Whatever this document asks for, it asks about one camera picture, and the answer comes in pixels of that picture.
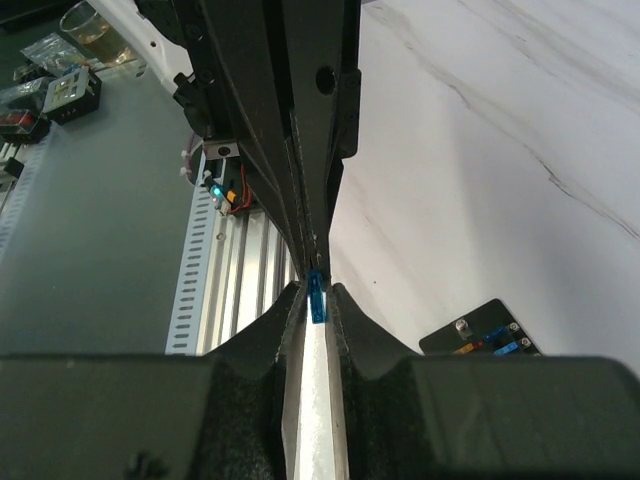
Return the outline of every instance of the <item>round hole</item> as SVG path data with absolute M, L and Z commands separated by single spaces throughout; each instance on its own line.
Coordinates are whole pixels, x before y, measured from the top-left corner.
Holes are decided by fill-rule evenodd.
M 336 74 L 331 67 L 322 67 L 316 73 L 316 87 L 323 95 L 331 95 L 336 89 Z

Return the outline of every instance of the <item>perforated metal strip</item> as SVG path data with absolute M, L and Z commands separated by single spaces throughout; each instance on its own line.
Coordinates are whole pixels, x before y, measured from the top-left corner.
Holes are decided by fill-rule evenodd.
M 16 158 L 24 163 L 24 170 L 20 175 L 20 179 L 7 193 L 6 202 L 4 202 L 4 207 L 0 212 L 0 264 L 2 264 L 4 253 L 11 241 L 20 219 L 20 214 L 27 202 L 29 192 L 36 180 L 40 165 L 45 161 L 47 150 L 56 132 L 57 126 L 51 124 L 51 131 L 40 143 L 24 147 L 16 155 Z
M 198 178 L 202 178 L 204 165 L 201 162 Z M 196 354 L 211 238 L 218 218 L 209 193 L 195 188 L 165 348 L 168 355 Z

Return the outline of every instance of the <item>blue object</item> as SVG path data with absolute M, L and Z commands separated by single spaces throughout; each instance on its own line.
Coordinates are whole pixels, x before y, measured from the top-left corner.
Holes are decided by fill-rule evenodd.
M 502 355 L 506 355 L 507 353 L 511 353 L 514 350 L 518 349 L 518 344 L 516 342 L 511 342 L 508 345 L 505 345 L 502 348 L 499 348 L 498 350 L 496 350 L 495 352 L 493 352 L 494 355 L 500 357 Z
M 311 270 L 307 275 L 309 280 L 309 303 L 311 304 L 311 321 L 313 323 L 326 323 L 327 311 L 324 306 L 322 273 Z
M 506 334 L 507 334 L 507 327 L 498 327 L 493 332 L 489 332 L 486 335 L 483 335 L 482 339 L 487 343 L 491 343 L 497 338 L 500 338 L 501 336 Z

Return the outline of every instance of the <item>marble tabletop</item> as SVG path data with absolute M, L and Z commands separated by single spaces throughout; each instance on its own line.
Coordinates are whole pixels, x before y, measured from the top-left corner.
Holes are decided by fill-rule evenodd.
M 333 280 L 410 347 L 492 298 L 640 372 L 640 2 L 363 7 Z

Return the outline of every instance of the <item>glass of tea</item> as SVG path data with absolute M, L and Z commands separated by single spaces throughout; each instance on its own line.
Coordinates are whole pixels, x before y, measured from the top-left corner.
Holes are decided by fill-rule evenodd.
M 107 67 L 135 58 L 131 47 L 88 2 L 80 2 L 64 14 L 60 30 L 93 53 Z

